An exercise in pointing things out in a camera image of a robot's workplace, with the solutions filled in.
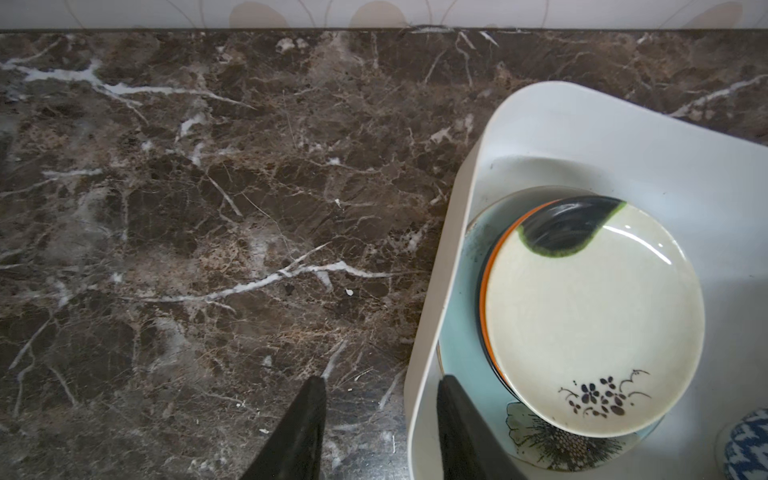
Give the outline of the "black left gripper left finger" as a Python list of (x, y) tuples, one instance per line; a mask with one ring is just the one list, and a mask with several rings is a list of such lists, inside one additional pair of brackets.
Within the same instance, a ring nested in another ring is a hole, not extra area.
[(309, 377), (241, 479), (322, 478), (326, 382)]

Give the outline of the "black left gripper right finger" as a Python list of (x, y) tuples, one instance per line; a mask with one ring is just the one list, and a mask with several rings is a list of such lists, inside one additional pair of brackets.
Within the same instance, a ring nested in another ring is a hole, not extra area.
[(454, 376), (440, 380), (436, 408), (444, 479), (525, 479)]

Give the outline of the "mint green floral plate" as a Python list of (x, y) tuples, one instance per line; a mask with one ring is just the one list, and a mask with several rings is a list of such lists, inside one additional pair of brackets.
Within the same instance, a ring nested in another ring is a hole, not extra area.
[(568, 433), (536, 416), (510, 393), (487, 359), (479, 325), (479, 291), (487, 258), (509, 226), (541, 204), (587, 194), (568, 187), (530, 188), (488, 206), (469, 223), (437, 347), (441, 373), (457, 378), (504, 451), (556, 472), (601, 467), (639, 445), (657, 425), (600, 439)]

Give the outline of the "cream floral plate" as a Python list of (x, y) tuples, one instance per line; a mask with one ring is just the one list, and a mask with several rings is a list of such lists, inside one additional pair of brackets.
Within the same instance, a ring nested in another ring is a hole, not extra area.
[(498, 238), (479, 291), (485, 353), (538, 417), (595, 438), (639, 431), (682, 398), (705, 335), (702, 288), (669, 231), (621, 199), (529, 210)]

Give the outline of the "red patterned bowl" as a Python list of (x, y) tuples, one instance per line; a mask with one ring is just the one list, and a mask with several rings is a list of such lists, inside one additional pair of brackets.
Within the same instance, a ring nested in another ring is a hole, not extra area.
[(725, 479), (767, 480), (767, 409), (759, 408), (719, 434), (716, 462)]

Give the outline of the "white plastic bin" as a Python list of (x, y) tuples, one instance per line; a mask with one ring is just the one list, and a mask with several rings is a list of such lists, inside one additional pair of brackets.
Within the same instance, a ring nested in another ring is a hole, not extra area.
[(407, 370), (409, 475), (442, 475), (435, 348), (467, 224), (499, 199), (557, 185), (625, 199), (681, 243), (704, 289), (706, 340), (685, 396), (595, 479), (717, 479), (726, 429), (767, 403), (767, 150), (567, 82), (493, 113), (462, 163)]

